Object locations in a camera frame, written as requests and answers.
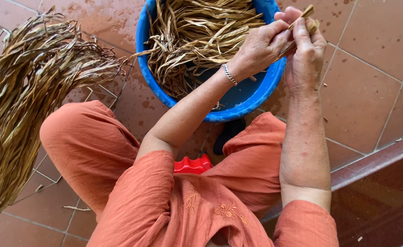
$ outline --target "red stool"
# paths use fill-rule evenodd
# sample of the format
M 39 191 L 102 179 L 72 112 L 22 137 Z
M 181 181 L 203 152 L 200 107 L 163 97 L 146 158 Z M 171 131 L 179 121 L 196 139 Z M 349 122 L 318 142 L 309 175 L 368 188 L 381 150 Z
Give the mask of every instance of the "red stool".
M 174 161 L 174 173 L 192 173 L 200 175 L 212 167 L 211 160 L 205 153 L 196 160 L 184 157 L 181 161 Z

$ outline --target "silver bracelet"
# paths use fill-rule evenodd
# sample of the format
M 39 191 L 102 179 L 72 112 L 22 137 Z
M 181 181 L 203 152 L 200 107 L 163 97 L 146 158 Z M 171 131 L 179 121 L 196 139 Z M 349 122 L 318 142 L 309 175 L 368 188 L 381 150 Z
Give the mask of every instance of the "silver bracelet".
M 238 85 L 238 82 L 235 81 L 235 79 L 231 76 L 229 73 L 229 70 L 227 69 L 227 65 L 224 63 L 221 65 L 224 68 L 224 72 L 226 73 L 227 78 L 235 85 L 235 87 Z

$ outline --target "blue plastic bowl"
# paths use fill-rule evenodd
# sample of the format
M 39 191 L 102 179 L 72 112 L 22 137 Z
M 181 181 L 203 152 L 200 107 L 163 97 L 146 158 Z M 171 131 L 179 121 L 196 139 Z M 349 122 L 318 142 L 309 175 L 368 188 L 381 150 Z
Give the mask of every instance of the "blue plastic bowl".
M 253 0 L 253 5 L 258 13 L 264 14 L 263 18 L 266 23 L 273 22 L 274 14 L 280 11 L 274 0 Z M 156 17 L 156 0 L 146 0 L 146 5 L 144 5 L 141 15 L 139 16 L 136 31 L 136 52 L 149 49 L 148 45 L 144 45 L 144 42 L 149 38 L 150 30 L 147 6 L 152 18 Z M 166 106 L 169 108 L 173 107 L 177 103 L 177 100 L 167 95 L 156 82 L 148 69 L 148 55 L 138 57 L 138 62 L 142 74 L 153 93 Z M 256 74 L 256 82 L 246 79 L 240 82 L 237 87 L 232 87 L 220 100 L 220 103 L 226 106 L 222 107 L 220 110 L 210 112 L 204 121 L 215 123 L 232 121 L 256 110 L 275 90 L 284 72 L 285 63 L 286 58 L 283 58 L 270 65 L 267 72 Z M 210 75 L 214 74 L 216 70 L 217 69 L 211 69 L 206 71 L 199 79 L 205 81 Z

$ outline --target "wrist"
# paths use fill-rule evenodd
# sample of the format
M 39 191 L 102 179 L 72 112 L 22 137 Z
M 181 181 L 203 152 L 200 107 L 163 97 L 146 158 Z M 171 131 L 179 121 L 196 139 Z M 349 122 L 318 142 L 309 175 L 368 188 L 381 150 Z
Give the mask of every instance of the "wrist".
M 227 69 L 229 70 L 229 74 L 237 81 L 238 83 L 242 80 L 246 79 L 248 76 L 245 75 L 245 70 L 242 68 L 242 64 L 236 62 L 235 60 L 231 60 L 226 64 Z
M 290 102 L 316 102 L 320 101 L 319 89 L 306 88 L 306 89 L 292 89 L 289 90 Z

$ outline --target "fingernail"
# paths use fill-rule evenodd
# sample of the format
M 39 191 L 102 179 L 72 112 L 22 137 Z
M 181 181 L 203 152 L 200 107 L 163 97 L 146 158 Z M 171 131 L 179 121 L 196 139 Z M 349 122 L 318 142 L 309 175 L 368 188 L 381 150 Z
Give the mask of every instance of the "fingernail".
M 303 17 L 299 17 L 299 18 L 297 18 L 297 23 L 299 25 L 304 25 L 305 24 L 305 19 Z
M 288 30 L 288 29 L 282 31 L 282 34 L 285 35 L 287 38 L 290 37 L 290 34 L 291 34 L 291 33 L 292 33 L 292 32 L 291 32 L 290 30 Z

